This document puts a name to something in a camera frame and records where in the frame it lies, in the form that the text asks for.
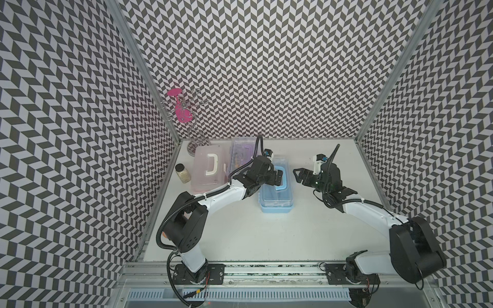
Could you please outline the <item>purple toolbox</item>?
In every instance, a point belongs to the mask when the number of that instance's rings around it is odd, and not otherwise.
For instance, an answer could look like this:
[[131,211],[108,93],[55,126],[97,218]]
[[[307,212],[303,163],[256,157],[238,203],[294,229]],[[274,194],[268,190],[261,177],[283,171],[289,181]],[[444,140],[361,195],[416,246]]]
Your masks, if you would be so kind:
[[234,137],[232,139],[228,173],[245,165],[257,154],[255,142],[255,137]]

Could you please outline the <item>blue toolbox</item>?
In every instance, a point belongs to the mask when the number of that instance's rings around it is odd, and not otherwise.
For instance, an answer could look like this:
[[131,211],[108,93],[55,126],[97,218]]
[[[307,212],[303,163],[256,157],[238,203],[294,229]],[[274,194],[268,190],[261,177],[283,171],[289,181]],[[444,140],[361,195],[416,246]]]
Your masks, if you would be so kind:
[[294,207],[289,160],[286,156],[276,156],[273,165],[276,171],[282,171],[281,185],[260,188],[259,204],[263,213],[286,214]]

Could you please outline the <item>pink toolbox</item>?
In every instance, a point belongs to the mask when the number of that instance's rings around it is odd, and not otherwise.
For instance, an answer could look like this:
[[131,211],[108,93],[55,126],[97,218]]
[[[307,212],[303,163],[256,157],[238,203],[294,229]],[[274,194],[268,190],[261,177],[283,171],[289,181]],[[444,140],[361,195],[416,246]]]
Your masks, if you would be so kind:
[[199,146],[191,175],[191,191],[206,193],[227,182],[227,149],[224,145]]

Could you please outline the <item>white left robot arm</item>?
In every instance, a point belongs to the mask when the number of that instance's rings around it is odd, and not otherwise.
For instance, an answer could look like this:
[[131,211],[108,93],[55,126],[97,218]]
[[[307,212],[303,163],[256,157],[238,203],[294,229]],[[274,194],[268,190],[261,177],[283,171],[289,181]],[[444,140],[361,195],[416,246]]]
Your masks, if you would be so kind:
[[198,244],[208,215],[253,196],[264,185],[280,186],[282,171],[275,169],[272,156],[258,135],[252,158],[231,171],[225,184],[199,195],[181,193],[160,223],[155,235],[157,246],[170,250],[170,257],[179,256],[194,283],[208,276],[208,261]]

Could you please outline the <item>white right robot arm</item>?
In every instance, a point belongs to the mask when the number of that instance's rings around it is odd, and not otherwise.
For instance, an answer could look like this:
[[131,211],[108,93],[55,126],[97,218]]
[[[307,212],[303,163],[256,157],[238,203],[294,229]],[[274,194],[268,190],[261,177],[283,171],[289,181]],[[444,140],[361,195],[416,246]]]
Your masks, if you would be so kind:
[[296,182],[319,192],[319,200],[327,208],[359,219],[388,240],[388,248],[382,252],[360,250],[347,257],[343,266],[346,280],[358,284],[371,275],[384,274],[417,284],[444,269],[447,258],[428,221],[393,213],[344,186],[334,163],[336,154],[316,155],[312,170],[294,169]]

